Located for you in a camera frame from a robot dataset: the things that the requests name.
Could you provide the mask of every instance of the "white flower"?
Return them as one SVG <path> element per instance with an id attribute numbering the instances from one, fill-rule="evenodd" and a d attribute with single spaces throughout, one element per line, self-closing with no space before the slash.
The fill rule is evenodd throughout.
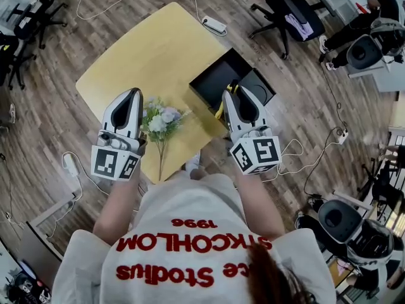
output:
<path id="1" fill-rule="evenodd" d="M 153 116 L 149 122 L 149 130 L 152 132 L 164 132 L 166 130 L 166 123 L 163 121 L 161 115 Z"/>
<path id="2" fill-rule="evenodd" d="M 175 114 L 170 111 L 164 111 L 161 117 L 165 123 L 170 123 L 175 118 Z"/>

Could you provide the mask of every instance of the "flower bouquet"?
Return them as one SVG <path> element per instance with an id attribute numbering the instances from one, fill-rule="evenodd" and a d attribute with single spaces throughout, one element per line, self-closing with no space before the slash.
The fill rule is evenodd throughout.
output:
<path id="1" fill-rule="evenodd" d="M 144 104 L 141 130 L 158 147 L 160 161 L 159 180 L 162 175 L 163 156 L 167 142 L 181 126 L 184 116 L 186 116 L 186 113 L 176 108 L 165 106 L 160 98 L 149 98 Z"/>

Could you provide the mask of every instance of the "person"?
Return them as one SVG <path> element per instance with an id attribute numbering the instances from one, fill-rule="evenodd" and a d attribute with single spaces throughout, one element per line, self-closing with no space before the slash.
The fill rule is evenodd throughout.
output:
<path id="1" fill-rule="evenodd" d="M 325 35 L 320 36 L 320 51 L 323 54 L 329 53 L 348 42 L 355 41 L 360 36 L 370 34 L 371 24 L 379 16 L 399 21 L 399 7 L 396 0 L 367 0 L 367 7 L 370 13 L 361 14 L 347 24 L 340 32 L 337 32 L 331 38 L 327 39 Z M 392 46 L 383 46 L 383 54 L 387 54 Z M 348 64 L 347 49 L 341 51 L 332 61 L 327 62 L 326 66 L 329 71 L 336 70 Z M 401 62 L 401 55 L 396 57 L 396 61 Z"/>
<path id="2" fill-rule="evenodd" d="M 115 182 L 92 233 L 73 233 L 53 301 L 334 304 L 313 232 L 285 233 L 260 176 L 235 165 L 236 190 L 198 163 L 151 186 L 129 232 L 140 165 Z"/>
<path id="3" fill-rule="evenodd" d="M 388 145 L 385 146 L 380 144 L 378 146 L 380 149 L 380 158 L 379 160 L 382 161 L 383 159 L 387 159 L 390 161 L 391 165 L 395 165 L 398 168 L 404 168 L 405 166 L 405 145 Z"/>
<path id="4" fill-rule="evenodd" d="M 324 203 L 321 199 L 310 198 L 308 203 L 317 212 L 320 206 Z M 316 240 L 321 243 L 331 254 L 339 257 L 347 257 L 347 246 L 342 243 L 336 242 L 321 226 L 318 220 L 312 216 L 305 215 L 303 212 L 298 212 L 296 219 L 297 229 L 311 229 Z M 386 285 L 390 289 L 398 288 L 405 279 L 404 274 L 404 243 L 400 237 L 393 235 L 394 237 L 394 250 L 402 252 L 402 258 L 392 257 L 386 264 Z M 361 289 L 363 291 L 374 291 L 380 281 L 379 269 L 368 270 L 359 268 L 361 275 L 350 275 L 346 281 L 354 288 Z"/>
<path id="5" fill-rule="evenodd" d="M 11 103 L 7 113 L 0 113 L 0 130 L 9 132 L 9 125 L 15 124 L 15 118 L 15 105 Z"/>

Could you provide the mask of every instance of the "wooden floor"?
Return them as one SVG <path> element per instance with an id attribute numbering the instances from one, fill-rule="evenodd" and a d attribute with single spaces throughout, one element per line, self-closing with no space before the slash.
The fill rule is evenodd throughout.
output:
<path id="1" fill-rule="evenodd" d="M 7 110 L 10 102 L 17 108 L 18 120 L 9 134 L 0 137 L 0 152 L 7 158 L 10 176 L 0 163 L 0 207 L 9 212 L 8 183 L 11 177 L 13 216 L 15 221 L 32 220 L 63 196 L 78 192 L 77 181 L 61 166 L 61 155 L 74 151 L 89 170 L 90 148 L 96 140 L 99 123 L 78 95 L 75 83 L 89 66 L 123 34 L 162 6 L 176 1 L 195 15 L 193 0 L 125 0 L 105 14 L 83 21 L 76 17 L 78 0 L 58 0 L 70 5 L 59 14 L 68 22 L 67 28 L 50 28 L 46 33 L 45 50 L 36 50 L 38 58 L 23 73 L 27 86 L 12 91 L 3 88 L 0 109 Z M 116 0 L 83 0 L 83 16 L 101 11 Z M 320 154 L 328 132 L 340 125 L 336 105 L 327 82 L 317 63 L 317 40 L 309 43 L 291 41 L 289 61 L 282 61 L 282 43 L 277 30 L 255 39 L 249 32 L 265 24 L 258 13 L 249 11 L 252 3 L 266 6 L 264 0 L 198 0 L 200 15 L 209 15 L 225 22 L 228 35 L 219 38 L 226 47 L 234 47 L 267 78 L 277 95 L 268 104 L 268 117 L 282 147 L 291 139 L 304 146 L 301 157 L 286 156 L 286 170 L 298 170 L 313 163 Z M 342 24 L 330 16 L 324 19 L 330 34 Z M 320 166 L 308 184 L 308 191 L 325 194 L 339 189 L 356 194 L 365 178 L 362 163 L 377 155 L 379 142 L 387 140 L 387 126 L 394 101 L 393 94 L 378 93 L 372 77 L 349 79 L 344 68 L 327 73 L 336 98 L 342 103 L 342 118 L 349 124 L 349 138 L 343 146 L 327 149 Z M 297 144 L 287 153 L 299 152 Z M 224 172 L 232 176 L 220 139 L 213 140 L 202 151 L 202 164 L 209 172 Z M 303 185 L 310 168 L 299 174 L 284 175 L 266 183 L 271 197 L 282 212 L 288 229 L 296 210 L 306 202 Z M 266 174 L 267 179 L 275 172 Z M 91 229 L 104 202 L 100 193 L 80 174 L 84 196 L 74 211 L 62 221 L 52 242 L 62 252 L 72 231 Z M 100 186 L 109 190 L 108 182 Z M 51 233 L 54 219 L 40 227 Z M 0 224 L 0 236 L 14 254 L 18 253 L 22 230 L 7 222 Z"/>

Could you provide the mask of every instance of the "black pants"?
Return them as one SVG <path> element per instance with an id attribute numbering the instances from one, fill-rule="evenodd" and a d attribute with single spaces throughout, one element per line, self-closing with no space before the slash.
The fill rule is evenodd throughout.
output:
<path id="1" fill-rule="evenodd" d="M 329 38 L 325 42 L 325 47 L 330 50 L 337 49 L 346 43 L 355 41 L 362 35 L 369 34 L 370 25 L 374 20 L 375 20 L 374 15 L 371 14 L 359 15 L 354 20 L 352 20 L 348 25 L 343 27 L 343 29 L 340 32 L 337 32 L 335 35 Z M 345 50 L 341 51 L 338 54 L 338 56 L 336 56 L 332 60 L 333 66 L 335 68 L 344 67 L 345 65 L 347 65 L 346 54 L 348 49 L 349 48 L 346 48 Z"/>
<path id="2" fill-rule="evenodd" d="M 315 238 L 322 243 L 328 251 L 338 257 L 346 257 L 346 245 L 336 242 L 329 234 L 323 229 L 319 221 L 315 218 L 305 215 L 299 219 L 300 229 L 311 229 Z"/>

